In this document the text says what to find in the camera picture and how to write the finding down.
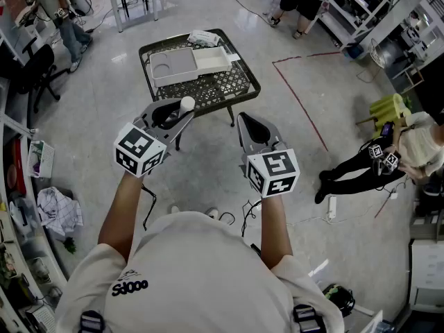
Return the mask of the person's right forearm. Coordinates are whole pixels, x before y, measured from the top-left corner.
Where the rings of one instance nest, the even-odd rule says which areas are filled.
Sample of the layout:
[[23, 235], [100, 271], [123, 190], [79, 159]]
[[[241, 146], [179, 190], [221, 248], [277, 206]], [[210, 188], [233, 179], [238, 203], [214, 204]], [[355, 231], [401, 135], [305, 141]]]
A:
[[281, 195], [262, 199], [261, 218], [261, 259], [272, 269], [293, 254]]

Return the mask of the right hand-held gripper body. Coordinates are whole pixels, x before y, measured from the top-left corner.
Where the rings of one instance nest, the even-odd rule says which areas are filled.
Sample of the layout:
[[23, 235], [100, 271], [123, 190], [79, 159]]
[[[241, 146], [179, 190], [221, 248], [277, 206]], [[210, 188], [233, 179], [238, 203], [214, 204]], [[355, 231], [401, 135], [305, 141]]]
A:
[[300, 175], [296, 155], [279, 138], [268, 144], [245, 141], [244, 177], [262, 198], [291, 193]]

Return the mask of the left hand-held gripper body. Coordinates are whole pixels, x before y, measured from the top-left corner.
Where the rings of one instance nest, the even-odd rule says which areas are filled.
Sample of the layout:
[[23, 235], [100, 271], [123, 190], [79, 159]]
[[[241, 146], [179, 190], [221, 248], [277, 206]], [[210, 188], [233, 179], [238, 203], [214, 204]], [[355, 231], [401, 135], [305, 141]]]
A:
[[114, 141], [114, 161], [137, 178], [150, 173], [169, 156], [179, 120], [178, 115], [170, 114], [156, 123], [144, 114], [128, 122]]

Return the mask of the checked white cloth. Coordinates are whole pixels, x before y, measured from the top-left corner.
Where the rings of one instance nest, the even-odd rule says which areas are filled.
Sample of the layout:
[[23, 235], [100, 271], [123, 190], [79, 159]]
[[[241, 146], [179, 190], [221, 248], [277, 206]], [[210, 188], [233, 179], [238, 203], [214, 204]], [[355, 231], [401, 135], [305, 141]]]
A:
[[63, 237], [84, 225], [79, 202], [65, 196], [56, 187], [42, 189], [38, 193], [37, 210], [41, 224]]

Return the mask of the white wet wipes pack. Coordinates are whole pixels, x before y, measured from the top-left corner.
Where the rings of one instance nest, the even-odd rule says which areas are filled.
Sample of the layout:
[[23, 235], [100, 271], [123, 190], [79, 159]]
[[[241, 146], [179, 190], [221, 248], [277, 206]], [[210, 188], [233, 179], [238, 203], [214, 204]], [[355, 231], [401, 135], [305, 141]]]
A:
[[192, 44], [197, 44], [206, 47], [216, 47], [219, 44], [220, 37], [216, 33], [211, 33], [209, 31], [193, 30], [187, 41]]

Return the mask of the white cabinet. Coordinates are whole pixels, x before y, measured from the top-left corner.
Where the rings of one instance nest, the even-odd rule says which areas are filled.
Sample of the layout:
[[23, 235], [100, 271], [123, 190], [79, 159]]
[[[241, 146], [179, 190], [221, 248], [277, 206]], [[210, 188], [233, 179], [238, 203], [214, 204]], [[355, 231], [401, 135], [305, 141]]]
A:
[[414, 239], [410, 274], [410, 308], [444, 314], [444, 241]]

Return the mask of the blue bin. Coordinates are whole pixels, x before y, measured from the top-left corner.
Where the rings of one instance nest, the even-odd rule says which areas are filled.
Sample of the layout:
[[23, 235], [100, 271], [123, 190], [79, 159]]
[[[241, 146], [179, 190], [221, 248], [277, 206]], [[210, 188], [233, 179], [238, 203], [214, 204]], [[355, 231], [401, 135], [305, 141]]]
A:
[[345, 50], [352, 60], [356, 60], [364, 52], [364, 48], [359, 43], [353, 43], [347, 46]]

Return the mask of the black bag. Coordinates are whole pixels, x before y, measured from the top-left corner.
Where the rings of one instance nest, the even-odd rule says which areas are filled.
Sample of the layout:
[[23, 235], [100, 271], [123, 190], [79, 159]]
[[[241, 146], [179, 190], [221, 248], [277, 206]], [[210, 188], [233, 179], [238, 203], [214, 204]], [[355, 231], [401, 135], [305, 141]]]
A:
[[352, 313], [356, 301], [351, 290], [339, 284], [330, 284], [323, 290], [323, 294], [339, 308], [344, 318]]

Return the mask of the yellow-green stool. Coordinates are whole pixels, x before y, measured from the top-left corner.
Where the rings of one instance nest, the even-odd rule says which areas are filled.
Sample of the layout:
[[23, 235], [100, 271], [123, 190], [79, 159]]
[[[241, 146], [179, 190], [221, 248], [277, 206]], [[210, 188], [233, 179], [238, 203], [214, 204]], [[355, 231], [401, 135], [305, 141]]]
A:
[[395, 121], [410, 114], [410, 109], [404, 104], [404, 100], [399, 94], [385, 96], [370, 106], [370, 115], [375, 120], [377, 128], [382, 127], [388, 121]]

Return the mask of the person's white t-shirt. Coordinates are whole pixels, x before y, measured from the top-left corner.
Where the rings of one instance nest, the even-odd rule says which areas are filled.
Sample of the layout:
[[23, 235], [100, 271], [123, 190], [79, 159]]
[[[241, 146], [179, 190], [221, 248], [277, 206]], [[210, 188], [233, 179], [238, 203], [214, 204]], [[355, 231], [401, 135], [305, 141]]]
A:
[[344, 333], [343, 317], [285, 255], [268, 268], [224, 223], [199, 212], [158, 218], [130, 259], [97, 245], [71, 274], [55, 313], [57, 333], [77, 333], [100, 313], [113, 333], [299, 333], [296, 305]]

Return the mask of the small white ball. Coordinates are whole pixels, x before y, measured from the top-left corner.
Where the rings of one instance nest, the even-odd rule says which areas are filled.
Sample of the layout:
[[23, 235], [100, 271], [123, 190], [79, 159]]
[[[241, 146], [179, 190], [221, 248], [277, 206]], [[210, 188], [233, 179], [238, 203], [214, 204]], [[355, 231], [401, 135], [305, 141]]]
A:
[[187, 114], [188, 112], [193, 112], [195, 107], [195, 100], [190, 96], [185, 96], [181, 99], [179, 117]]

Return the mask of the black office chair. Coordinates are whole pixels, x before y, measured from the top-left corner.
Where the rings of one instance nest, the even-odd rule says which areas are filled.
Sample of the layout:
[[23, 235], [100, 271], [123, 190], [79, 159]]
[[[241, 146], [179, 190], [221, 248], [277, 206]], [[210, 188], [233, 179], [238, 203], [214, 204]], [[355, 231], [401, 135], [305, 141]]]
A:
[[29, 60], [24, 66], [20, 66], [15, 61], [16, 66], [13, 69], [15, 73], [10, 79], [13, 89], [19, 94], [28, 94], [31, 98], [33, 90], [37, 90], [33, 104], [34, 113], [39, 111], [39, 103], [44, 90], [47, 89], [55, 101], [60, 100], [60, 95], [52, 90], [51, 82], [64, 73], [70, 73], [70, 68], [56, 71], [54, 52], [48, 44], [43, 44], [36, 52], [33, 52], [32, 45], [36, 40], [37, 38], [34, 37], [23, 48], [22, 51], [28, 53]]

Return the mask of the white plastic lunch box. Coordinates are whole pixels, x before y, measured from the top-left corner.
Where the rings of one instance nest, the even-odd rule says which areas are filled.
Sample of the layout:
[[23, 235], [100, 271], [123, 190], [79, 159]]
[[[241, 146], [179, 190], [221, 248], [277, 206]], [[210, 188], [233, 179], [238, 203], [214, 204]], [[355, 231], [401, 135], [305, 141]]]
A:
[[174, 49], [151, 54], [151, 74], [157, 88], [196, 80], [204, 74], [229, 71], [232, 61], [223, 47]]

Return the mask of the white shelving rack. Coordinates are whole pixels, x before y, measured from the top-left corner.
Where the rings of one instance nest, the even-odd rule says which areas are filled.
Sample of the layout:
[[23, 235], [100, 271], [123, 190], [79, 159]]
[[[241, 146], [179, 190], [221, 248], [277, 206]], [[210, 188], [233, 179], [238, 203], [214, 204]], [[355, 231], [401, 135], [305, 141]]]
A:
[[317, 22], [332, 34], [343, 50], [357, 43], [364, 50], [371, 41], [382, 42], [399, 27], [415, 31], [428, 54], [444, 46], [444, 0], [327, 0]]

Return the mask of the dark lattice metal table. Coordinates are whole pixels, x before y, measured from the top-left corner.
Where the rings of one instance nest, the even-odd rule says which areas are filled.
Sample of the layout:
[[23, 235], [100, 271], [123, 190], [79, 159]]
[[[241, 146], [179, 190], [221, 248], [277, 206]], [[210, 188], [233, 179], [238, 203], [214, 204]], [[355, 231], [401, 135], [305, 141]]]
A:
[[181, 99], [191, 96], [196, 102], [195, 117], [227, 109], [231, 126], [235, 126], [232, 106], [249, 101], [258, 96], [261, 86], [243, 58], [234, 62], [230, 71], [205, 74], [196, 80], [158, 88], [154, 86], [149, 57], [158, 52], [185, 47], [200, 50], [203, 47], [187, 41], [188, 35], [182, 34], [147, 44], [139, 49], [139, 59], [154, 101], [162, 99]]

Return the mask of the curved white shelf unit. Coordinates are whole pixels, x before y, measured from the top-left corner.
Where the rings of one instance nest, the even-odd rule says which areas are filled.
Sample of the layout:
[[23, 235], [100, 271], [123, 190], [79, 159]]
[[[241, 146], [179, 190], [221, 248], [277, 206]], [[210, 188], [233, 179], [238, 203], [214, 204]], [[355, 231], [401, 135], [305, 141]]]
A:
[[55, 333], [67, 279], [41, 223], [28, 97], [0, 78], [0, 332]]

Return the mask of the person's left forearm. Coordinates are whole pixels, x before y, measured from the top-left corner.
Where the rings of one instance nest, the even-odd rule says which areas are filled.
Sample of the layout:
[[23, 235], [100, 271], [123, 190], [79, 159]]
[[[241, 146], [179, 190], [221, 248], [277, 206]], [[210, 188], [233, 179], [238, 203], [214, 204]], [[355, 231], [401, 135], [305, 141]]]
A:
[[128, 261], [143, 178], [125, 172], [99, 232], [98, 244], [107, 244]]

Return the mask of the white plastic basket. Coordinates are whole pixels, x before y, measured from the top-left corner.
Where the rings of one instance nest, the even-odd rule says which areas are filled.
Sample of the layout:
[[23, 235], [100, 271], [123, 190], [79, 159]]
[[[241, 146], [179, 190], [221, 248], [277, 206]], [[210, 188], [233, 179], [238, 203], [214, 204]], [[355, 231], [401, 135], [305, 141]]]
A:
[[51, 178], [55, 149], [42, 140], [30, 143], [27, 174], [33, 178]]

